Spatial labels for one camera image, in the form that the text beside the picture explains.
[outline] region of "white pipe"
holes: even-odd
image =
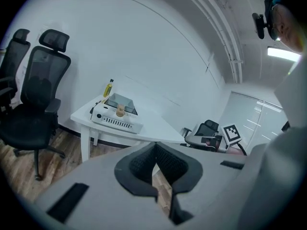
[[[215,11],[218,13],[218,15],[220,16],[220,19],[222,20],[224,26],[226,27],[226,30],[230,36],[232,45],[234,47],[235,50],[235,54],[236,54],[236,60],[241,60],[240,59],[240,53],[239,53],[239,49],[238,49],[238,45],[236,44],[236,39],[234,36],[233,31],[230,28],[230,25],[225,17],[225,15],[223,14],[223,12],[221,11],[220,7],[217,5],[217,3],[215,2],[215,0],[208,0],[209,3],[215,8]],[[238,63],[238,68],[239,68],[239,79],[240,79],[240,83],[242,83],[242,66],[241,63]]]
[[[216,32],[217,32],[221,42],[224,45],[224,48],[226,50],[228,59],[229,60],[233,60],[234,57],[233,57],[233,53],[232,53],[230,44],[228,42],[228,39],[227,39],[227,37],[226,37],[226,35],[225,35],[221,25],[218,23],[218,20],[215,17],[215,15],[212,12],[212,10],[209,8],[209,6],[203,0],[197,0],[202,5],[202,7],[209,13],[210,16],[208,16],[207,12],[204,9],[202,9],[195,0],[192,0],[192,1],[201,10],[201,12],[206,16],[206,18],[209,20],[209,22],[211,23],[213,28],[216,30]],[[237,83],[237,73],[236,73],[235,65],[233,63],[230,63],[230,66],[231,66],[234,82]]]

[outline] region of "eyeglasses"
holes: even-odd
[[[282,16],[278,12],[277,8],[278,4],[276,4],[271,10],[271,21],[273,23],[271,35],[274,41],[279,42],[282,39],[282,35],[275,26],[282,23]]]

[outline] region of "tabletop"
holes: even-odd
[[[96,102],[106,99],[102,95],[97,96],[76,112],[71,114],[71,120],[90,128],[105,132],[110,135],[132,138],[139,141],[162,141],[170,143],[185,143],[184,138],[171,127],[162,117],[156,113],[136,106],[138,115],[142,118],[143,128],[139,134],[94,123],[91,120],[90,110]]]

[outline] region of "white table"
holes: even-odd
[[[71,114],[71,120],[81,124],[81,155],[83,162],[88,160],[90,157],[91,131],[94,132],[95,146],[97,146],[99,133],[102,132],[105,132],[108,135],[134,139],[141,142],[162,141],[170,143],[185,143],[184,138],[162,117],[154,112],[150,112],[137,106],[136,110],[138,115],[142,118],[144,125],[139,134],[94,123],[91,120],[90,110],[95,106],[96,102],[103,99],[105,98],[102,95],[99,95]]]

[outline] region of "yellow bottle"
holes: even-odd
[[[106,90],[104,92],[104,97],[107,97],[112,89],[112,83],[113,83],[113,79],[110,80],[110,83],[106,86]]]

